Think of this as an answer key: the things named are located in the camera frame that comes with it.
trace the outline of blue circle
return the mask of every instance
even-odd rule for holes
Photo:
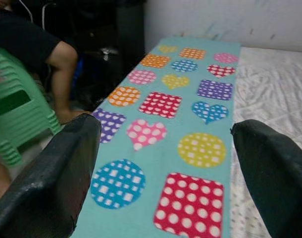
[[[146,177],[139,166],[129,160],[117,160],[93,175],[91,194],[99,206],[119,209],[136,201],[145,186]]]
[[[199,68],[197,63],[187,59],[177,60],[173,62],[171,66],[174,70],[178,72],[191,72]]]

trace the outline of yellow circle with white dots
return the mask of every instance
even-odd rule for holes
[[[215,135],[193,133],[180,140],[178,153],[187,164],[200,168],[210,168],[224,162],[226,146]]]

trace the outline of orange square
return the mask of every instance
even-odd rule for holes
[[[167,56],[148,54],[141,61],[141,64],[147,67],[163,68],[170,61],[170,59],[171,58]]]
[[[206,51],[193,49],[193,48],[183,48],[180,52],[180,57],[191,58],[201,60],[205,57]]]

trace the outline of polka dot pattern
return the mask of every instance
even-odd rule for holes
[[[221,63],[236,63],[238,57],[229,53],[217,53],[214,55],[214,59]]]
[[[93,116],[101,122],[101,143],[108,143],[126,120],[124,115],[104,111],[101,108],[93,112]]]
[[[192,72],[197,70],[199,67],[197,63],[191,60],[177,60],[172,65],[172,69],[178,72]]]
[[[101,207],[119,209],[136,201],[146,186],[142,170],[129,160],[101,167],[91,183],[92,199]]]
[[[127,135],[130,137],[136,151],[163,140],[166,134],[167,130],[164,124],[156,122],[150,125],[144,119],[135,120],[127,128]]]
[[[154,214],[154,225],[184,237],[220,238],[223,191],[220,183],[170,173]],[[220,202],[217,207],[214,201]]]
[[[222,78],[229,76],[233,73],[235,73],[236,69],[230,66],[227,67],[221,67],[217,64],[212,64],[207,67],[208,72],[213,74],[216,78]]]
[[[181,101],[182,98],[178,96],[151,92],[139,107],[139,111],[170,119],[175,117]]]
[[[169,88],[185,87],[190,84],[188,77],[178,77],[175,74],[167,74],[162,78],[162,82]]]
[[[210,80],[202,80],[197,95],[206,98],[228,101],[232,96],[233,85]]]
[[[180,140],[178,153],[187,164],[209,168],[224,162],[226,146],[217,136],[193,133]]]
[[[177,51],[177,46],[159,46],[158,47],[159,51],[161,51],[162,53],[173,53]]]
[[[156,74],[147,70],[133,70],[128,75],[131,83],[144,85],[155,81]]]
[[[224,119],[228,116],[229,111],[223,105],[209,105],[205,102],[196,102],[192,105],[192,111],[200,117],[206,125],[213,121]]]
[[[204,59],[205,55],[206,51],[193,48],[183,48],[183,50],[180,52],[180,57],[191,58],[196,60]]]
[[[148,54],[141,64],[146,67],[163,68],[169,61],[170,57]]]
[[[125,107],[137,102],[140,95],[140,91],[136,88],[118,87],[108,96],[108,101],[113,106]]]

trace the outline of bed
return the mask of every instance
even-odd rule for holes
[[[241,48],[234,122],[256,119],[302,148],[302,53]],[[270,238],[244,181],[233,147],[231,237]]]

